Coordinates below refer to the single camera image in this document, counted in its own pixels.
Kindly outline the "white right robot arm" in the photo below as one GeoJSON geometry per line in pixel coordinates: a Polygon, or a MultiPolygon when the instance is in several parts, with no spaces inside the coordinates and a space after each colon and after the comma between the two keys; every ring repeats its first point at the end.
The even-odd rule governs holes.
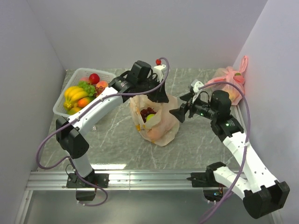
{"type": "Polygon", "coordinates": [[[290,188],[286,182],[280,182],[266,168],[248,142],[243,127],[231,115],[229,94],[216,90],[211,98],[204,102],[200,96],[190,92],[181,96],[181,99],[185,103],[178,109],[170,110],[170,114],[181,123],[184,122],[186,113],[189,113],[190,118],[196,114],[209,119],[212,131],[229,149],[246,176],[245,179],[238,177],[223,162],[216,162],[207,166],[204,177],[192,173],[190,177],[192,184],[209,186],[221,184],[230,187],[231,192],[242,199],[246,211],[254,219],[283,208],[290,188]]]}

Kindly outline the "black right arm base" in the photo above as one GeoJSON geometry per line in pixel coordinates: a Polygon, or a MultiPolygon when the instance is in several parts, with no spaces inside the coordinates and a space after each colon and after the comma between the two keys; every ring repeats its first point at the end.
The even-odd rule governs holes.
{"type": "Polygon", "coordinates": [[[223,185],[208,177],[206,173],[191,173],[186,179],[191,181],[193,188],[203,189],[204,198],[208,203],[216,204],[224,196],[223,185]]]}

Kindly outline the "translucent orange plastic bag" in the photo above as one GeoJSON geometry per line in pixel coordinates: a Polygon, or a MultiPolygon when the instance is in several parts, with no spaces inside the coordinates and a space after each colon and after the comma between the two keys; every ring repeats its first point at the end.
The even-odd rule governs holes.
{"type": "Polygon", "coordinates": [[[176,97],[167,94],[168,103],[154,103],[145,95],[135,96],[129,99],[130,113],[133,123],[139,134],[147,141],[158,146],[166,146],[179,130],[179,121],[169,113],[178,108],[176,97]],[[143,121],[141,111],[151,108],[156,114],[149,121],[143,121]]]}

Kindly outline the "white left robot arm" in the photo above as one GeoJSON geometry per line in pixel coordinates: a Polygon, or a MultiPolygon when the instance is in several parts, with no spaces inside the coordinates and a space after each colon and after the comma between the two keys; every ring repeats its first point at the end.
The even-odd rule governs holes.
{"type": "Polygon", "coordinates": [[[145,95],[155,103],[167,103],[165,81],[169,73],[166,58],[157,59],[159,65],[151,67],[146,62],[136,61],[130,70],[115,77],[108,87],[89,105],[69,118],[56,120],[56,140],[69,154],[71,164],[78,174],[77,181],[84,187],[92,186],[94,170],[89,162],[89,144],[86,134],[114,108],[137,95],[145,95]]]}

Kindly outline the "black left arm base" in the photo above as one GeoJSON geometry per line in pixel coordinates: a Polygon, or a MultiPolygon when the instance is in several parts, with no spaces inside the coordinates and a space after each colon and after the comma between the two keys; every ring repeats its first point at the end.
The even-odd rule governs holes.
{"type": "Polygon", "coordinates": [[[81,177],[77,171],[68,174],[66,182],[67,189],[75,189],[75,197],[78,203],[87,207],[95,207],[104,204],[108,200],[109,174],[95,173],[92,171],[87,177],[81,177]],[[91,204],[95,199],[97,191],[104,193],[104,199],[100,203],[91,204]]]}

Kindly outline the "fake purple grape bunch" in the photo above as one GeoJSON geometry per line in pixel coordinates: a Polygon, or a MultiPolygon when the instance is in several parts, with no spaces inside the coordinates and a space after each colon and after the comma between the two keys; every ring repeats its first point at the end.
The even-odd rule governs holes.
{"type": "Polygon", "coordinates": [[[142,110],[140,111],[140,115],[141,115],[141,117],[142,117],[144,123],[146,122],[146,117],[147,117],[149,114],[156,114],[156,112],[155,112],[154,109],[151,108],[151,107],[147,107],[147,108],[142,109],[142,110]]]}

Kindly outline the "fake green pear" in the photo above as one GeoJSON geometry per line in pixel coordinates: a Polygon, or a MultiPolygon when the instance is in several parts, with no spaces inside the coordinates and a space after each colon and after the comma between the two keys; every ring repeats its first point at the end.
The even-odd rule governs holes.
{"type": "Polygon", "coordinates": [[[151,118],[153,118],[155,116],[155,114],[149,114],[147,117],[146,117],[146,122],[148,122],[151,118]]]}

